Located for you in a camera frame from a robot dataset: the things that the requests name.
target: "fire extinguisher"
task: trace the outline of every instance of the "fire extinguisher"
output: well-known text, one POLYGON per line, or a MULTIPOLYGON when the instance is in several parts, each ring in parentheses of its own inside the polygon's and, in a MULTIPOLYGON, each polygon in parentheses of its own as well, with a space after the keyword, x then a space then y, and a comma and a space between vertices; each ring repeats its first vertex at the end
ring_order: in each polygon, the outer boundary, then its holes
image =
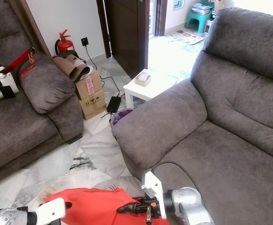
POLYGON ((64 35, 68 29, 64 30, 62 33, 60 33, 60 39, 57 39, 55 42, 55 53, 58 55, 58 50, 61 52, 65 52, 68 50, 75 50, 73 42, 70 40, 66 40, 66 37, 70 37, 70 35, 64 35))

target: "gray sofa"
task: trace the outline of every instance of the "gray sofa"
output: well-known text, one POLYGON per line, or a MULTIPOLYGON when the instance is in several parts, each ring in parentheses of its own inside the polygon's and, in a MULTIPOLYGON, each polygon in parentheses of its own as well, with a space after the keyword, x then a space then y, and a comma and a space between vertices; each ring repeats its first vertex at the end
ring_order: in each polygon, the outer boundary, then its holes
MULTIPOLYGON (((0 0, 0 64, 7 67, 32 46, 11 7, 0 0)), ((16 98, 0 99, 0 179, 83 131, 73 82, 43 53, 23 78, 26 61, 12 75, 16 98)))
MULTIPOLYGON (((139 179, 158 162, 181 164, 216 225, 273 225, 273 16, 220 10, 191 78, 112 132, 139 179)), ((175 165, 155 172, 164 190, 193 187, 175 165)))

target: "sofa backrest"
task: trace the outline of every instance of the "sofa backrest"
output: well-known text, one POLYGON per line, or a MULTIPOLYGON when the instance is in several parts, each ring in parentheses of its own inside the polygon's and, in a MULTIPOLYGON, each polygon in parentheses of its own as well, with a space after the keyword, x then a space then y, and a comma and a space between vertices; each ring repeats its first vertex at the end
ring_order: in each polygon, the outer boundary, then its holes
MULTIPOLYGON (((25 31, 12 8, 0 0, 0 64, 7 67, 31 47, 25 31)), ((17 81, 19 67, 12 75, 17 81)))
POLYGON ((209 120, 273 156, 273 15, 220 10, 191 81, 209 120))

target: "wooden door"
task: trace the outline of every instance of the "wooden door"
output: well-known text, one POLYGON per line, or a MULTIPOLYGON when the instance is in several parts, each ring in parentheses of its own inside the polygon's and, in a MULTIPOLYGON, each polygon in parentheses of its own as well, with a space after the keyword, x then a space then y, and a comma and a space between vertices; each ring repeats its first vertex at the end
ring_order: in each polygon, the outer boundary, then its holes
POLYGON ((134 78, 148 68, 150 0, 104 2, 112 55, 125 72, 134 78))

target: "white side table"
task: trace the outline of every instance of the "white side table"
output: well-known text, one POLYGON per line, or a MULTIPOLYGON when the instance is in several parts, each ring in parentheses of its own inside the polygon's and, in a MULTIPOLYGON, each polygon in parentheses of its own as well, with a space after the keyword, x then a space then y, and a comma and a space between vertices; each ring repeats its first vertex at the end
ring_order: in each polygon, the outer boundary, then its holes
POLYGON ((146 87, 136 84, 135 78, 123 87, 126 99, 126 108, 134 108, 133 96, 145 101, 149 101, 150 99, 171 88, 174 84, 177 83, 177 78, 160 75, 151 71, 148 72, 151 76, 151 82, 146 87))

